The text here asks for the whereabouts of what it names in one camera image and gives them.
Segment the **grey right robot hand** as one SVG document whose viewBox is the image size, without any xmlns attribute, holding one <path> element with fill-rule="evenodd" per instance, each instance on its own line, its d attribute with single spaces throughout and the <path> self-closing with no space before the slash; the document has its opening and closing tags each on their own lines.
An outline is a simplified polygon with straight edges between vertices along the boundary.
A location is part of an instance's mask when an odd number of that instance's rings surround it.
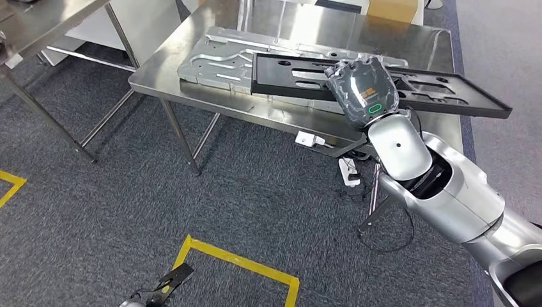
<svg viewBox="0 0 542 307">
<path fill-rule="evenodd" d="M 327 88 L 355 129 L 365 129 L 398 110 L 398 91 L 378 56 L 341 60 L 326 68 L 324 74 Z"/>
</svg>

